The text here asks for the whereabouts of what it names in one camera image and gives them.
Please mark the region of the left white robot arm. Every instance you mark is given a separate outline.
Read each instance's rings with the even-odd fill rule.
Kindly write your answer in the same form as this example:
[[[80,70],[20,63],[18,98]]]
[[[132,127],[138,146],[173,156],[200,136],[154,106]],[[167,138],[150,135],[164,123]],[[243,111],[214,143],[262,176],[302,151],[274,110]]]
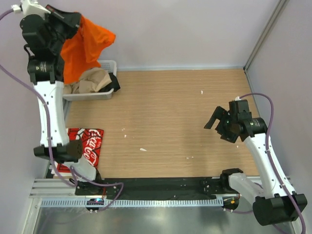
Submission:
[[[70,186],[86,183],[93,195],[103,190],[99,171],[82,155],[82,141],[70,140],[63,112],[63,70],[61,49],[80,26],[81,14],[60,11],[50,5],[43,7],[34,0],[22,0],[20,22],[24,46],[28,54],[27,72],[38,97],[41,138],[34,148],[37,157],[67,166],[74,174]]]

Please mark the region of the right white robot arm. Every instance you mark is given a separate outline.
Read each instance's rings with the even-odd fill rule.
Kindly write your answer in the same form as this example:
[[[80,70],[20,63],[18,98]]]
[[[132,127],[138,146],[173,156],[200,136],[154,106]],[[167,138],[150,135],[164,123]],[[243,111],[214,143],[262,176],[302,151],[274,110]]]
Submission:
[[[251,152],[262,185],[256,185],[238,168],[226,169],[220,175],[220,188],[225,193],[236,191],[252,205],[253,214],[262,226],[296,221],[308,202],[298,194],[286,178],[271,143],[265,121],[254,118],[246,100],[232,101],[230,109],[217,106],[204,126],[216,131],[220,138],[235,143],[237,139]]]

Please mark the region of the orange t shirt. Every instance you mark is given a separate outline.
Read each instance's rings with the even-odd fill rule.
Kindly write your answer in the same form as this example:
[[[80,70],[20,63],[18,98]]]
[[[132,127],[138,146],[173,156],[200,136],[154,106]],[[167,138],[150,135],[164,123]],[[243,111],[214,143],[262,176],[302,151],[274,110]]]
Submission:
[[[85,71],[100,67],[98,58],[115,39],[113,32],[81,17],[77,33],[65,41],[61,50],[64,84],[75,83]]]

